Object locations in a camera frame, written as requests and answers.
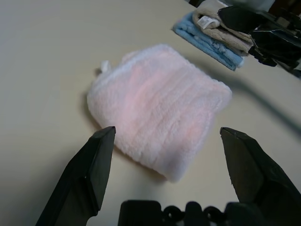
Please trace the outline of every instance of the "folded cloth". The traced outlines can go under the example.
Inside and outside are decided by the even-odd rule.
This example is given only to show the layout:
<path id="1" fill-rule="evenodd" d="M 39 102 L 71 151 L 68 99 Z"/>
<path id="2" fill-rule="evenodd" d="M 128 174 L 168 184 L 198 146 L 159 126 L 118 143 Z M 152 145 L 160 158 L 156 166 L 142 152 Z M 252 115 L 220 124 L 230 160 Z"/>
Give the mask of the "folded cloth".
<path id="1" fill-rule="evenodd" d="M 242 54 L 245 53 L 246 55 L 250 48 L 253 46 L 251 36 L 249 34 L 234 31 L 224 25 L 224 23 L 218 16 L 218 10 L 225 7 L 227 7 L 227 5 L 218 0 L 205 0 L 194 11 L 192 16 L 193 23 L 199 29 L 201 29 L 203 33 L 216 40 L 222 41 L 234 51 L 236 49 L 243 51 Z M 204 26 L 200 25 L 199 22 L 200 20 L 202 20 L 202 16 L 213 18 L 219 23 L 211 23 L 210 26 L 204 28 Z"/>
<path id="2" fill-rule="evenodd" d="M 173 26 L 173 31 L 233 71 L 244 63 L 241 56 L 228 49 L 223 43 L 202 33 L 192 21 L 192 12 L 177 22 Z"/>
<path id="3" fill-rule="evenodd" d="M 87 103 L 101 127 L 116 127 L 123 153 L 176 182 L 230 99 L 229 87 L 160 44 L 101 74 Z"/>

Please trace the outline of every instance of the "beige towel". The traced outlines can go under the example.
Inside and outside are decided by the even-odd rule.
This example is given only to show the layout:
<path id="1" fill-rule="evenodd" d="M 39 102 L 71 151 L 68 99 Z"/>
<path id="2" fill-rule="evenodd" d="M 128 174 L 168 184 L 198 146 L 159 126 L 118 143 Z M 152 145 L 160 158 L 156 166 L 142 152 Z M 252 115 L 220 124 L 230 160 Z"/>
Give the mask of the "beige towel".
<path id="1" fill-rule="evenodd" d="M 234 31 L 227 28 L 218 16 L 218 10 L 226 7 L 225 4 L 218 0 L 205 0 L 203 1 L 196 11 L 193 13 L 193 23 L 201 29 L 201 31 L 210 37 L 223 42 L 234 52 L 239 55 L 247 55 L 248 51 L 253 45 L 251 36 L 242 32 Z M 216 19 L 205 29 L 203 29 L 198 21 L 202 16 L 208 16 Z"/>

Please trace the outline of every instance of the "clothing label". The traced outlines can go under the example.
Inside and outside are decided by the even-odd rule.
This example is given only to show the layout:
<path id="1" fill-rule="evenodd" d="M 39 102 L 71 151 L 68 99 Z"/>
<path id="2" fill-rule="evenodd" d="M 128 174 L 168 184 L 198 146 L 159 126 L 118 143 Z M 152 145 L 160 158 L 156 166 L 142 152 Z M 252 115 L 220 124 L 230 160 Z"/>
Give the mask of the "clothing label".
<path id="1" fill-rule="evenodd" d="M 206 29 L 206 27 L 213 22 L 219 23 L 217 19 L 208 16 L 202 16 L 202 18 L 198 20 L 197 24 L 200 25 L 201 28 Z"/>

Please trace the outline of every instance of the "table surface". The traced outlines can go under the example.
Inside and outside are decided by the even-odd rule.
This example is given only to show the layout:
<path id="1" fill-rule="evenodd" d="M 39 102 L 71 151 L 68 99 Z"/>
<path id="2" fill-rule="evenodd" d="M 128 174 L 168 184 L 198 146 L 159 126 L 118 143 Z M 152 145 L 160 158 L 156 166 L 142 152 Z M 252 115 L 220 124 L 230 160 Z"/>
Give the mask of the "table surface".
<path id="1" fill-rule="evenodd" d="M 167 43 L 233 91 L 205 146 L 177 184 L 162 181 L 120 152 L 97 217 L 88 226 L 117 225 L 128 199 L 184 209 L 194 200 L 223 209 L 237 197 L 219 129 L 254 137 L 301 191 L 301 82 L 252 56 L 232 72 L 175 35 L 192 11 L 183 0 L 15 0 L 0 7 L 0 224 L 34 225 L 66 164 L 99 127 L 86 93 L 102 60 Z"/>

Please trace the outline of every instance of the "blue towel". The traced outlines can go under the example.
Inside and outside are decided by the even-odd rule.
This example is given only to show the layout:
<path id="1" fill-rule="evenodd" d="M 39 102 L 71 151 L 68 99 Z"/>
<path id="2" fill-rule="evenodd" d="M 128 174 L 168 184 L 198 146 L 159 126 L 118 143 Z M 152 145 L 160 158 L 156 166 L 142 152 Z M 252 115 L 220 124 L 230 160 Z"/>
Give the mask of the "blue towel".
<path id="1" fill-rule="evenodd" d="M 202 33 L 192 21 L 192 12 L 177 22 L 173 31 L 233 71 L 243 61 L 242 57 L 228 49 L 224 44 Z"/>

